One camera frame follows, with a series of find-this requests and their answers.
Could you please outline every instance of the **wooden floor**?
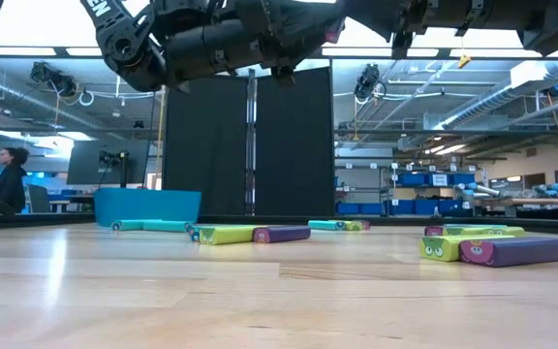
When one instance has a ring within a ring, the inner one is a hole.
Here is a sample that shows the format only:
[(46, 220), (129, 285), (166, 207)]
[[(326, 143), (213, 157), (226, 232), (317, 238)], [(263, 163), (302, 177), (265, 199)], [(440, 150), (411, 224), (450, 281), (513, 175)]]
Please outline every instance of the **wooden floor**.
[(206, 246), (0, 230), (0, 348), (558, 349), (558, 263), (422, 260), (421, 234)]

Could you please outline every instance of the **ductwork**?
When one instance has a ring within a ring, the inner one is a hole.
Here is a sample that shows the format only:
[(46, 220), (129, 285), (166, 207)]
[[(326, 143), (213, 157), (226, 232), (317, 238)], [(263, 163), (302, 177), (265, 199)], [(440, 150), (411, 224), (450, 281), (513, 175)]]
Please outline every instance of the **ductwork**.
[[(495, 111), (502, 106), (535, 91), (558, 83), (558, 61), (526, 61), (511, 70), (511, 77), (498, 83), (489, 91), (442, 116), (434, 127), (438, 130), (453, 130), (459, 125)], [(414, 149), (427, 137), (414, 137), (400, 144), (402, 149)]]
[[(46, 102), (40, 98), (31, 96), (27, 93), (27, 86), (18, 82), (16, 79), (6, 76), (0, 72), (0, 96), (4, 97), (6, 103), (10, 103), (17, 108), (26, 111), (35, 111), (36, 109), (46, 113), (55, 114), (56, 108), (53, 102)], [(82, 112), (77, 111), (73, 107), (60, 104), (59, 115), (68, 118), (76, 123), (91, 128), (104, 128), (105, 125), (94, 117)], [(110, 136), (124, 140), (123, 137), (110, 133)]]

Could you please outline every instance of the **blue storage bin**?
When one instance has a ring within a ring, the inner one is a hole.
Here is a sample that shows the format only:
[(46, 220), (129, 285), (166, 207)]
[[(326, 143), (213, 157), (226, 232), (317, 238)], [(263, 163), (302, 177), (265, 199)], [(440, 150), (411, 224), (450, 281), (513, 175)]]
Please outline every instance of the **blue storage bin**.
[(438, 203), (438, 211), (440, 213), (451, 212), (459, 208), (462, 208), (461, 200), (441, 200)]
[(414, 200), (399, 200), (397, 206), (393, 205), (391, 200), (385, 201), (385, 208), (388, 214), (414, 214), (415, 201)]
[(449, 185), (475, 183), (475, 174), (450, 174)]
[(438, 206), (438, 200), (415, 200), (415, 214), (432, 215)]
[(358, 204), (337, 203), (337, 214), (358, 214)]
[(397, 183), (405, 186), (418, 186), (425, 184), (425, 174), (401, 174)]
[(383, 204), (359, 204), (360, 214), (383, 214)]
[(447, 174), (428, 174), (427, 175), (427, 184), (434, 186), (434, 176), (433, 175), (444, 175), (447, 177), (447, 185), (451, 185), (450, 183), (450, 176)]

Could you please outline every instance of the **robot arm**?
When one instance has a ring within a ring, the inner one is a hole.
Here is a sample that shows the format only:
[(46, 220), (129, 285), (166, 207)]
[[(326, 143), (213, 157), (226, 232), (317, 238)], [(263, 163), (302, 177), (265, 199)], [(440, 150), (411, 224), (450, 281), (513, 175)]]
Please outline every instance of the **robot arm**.
[(291, 85), (295, 66), (336, 42), (349, 16), (406, 57), (428, 27), (516, 30), (528, 49), (558, 49), (558, 0), (151, 0), (131, 16), (122, 0), (81, 0), (108, 66), (139, 91), (261, 64)]

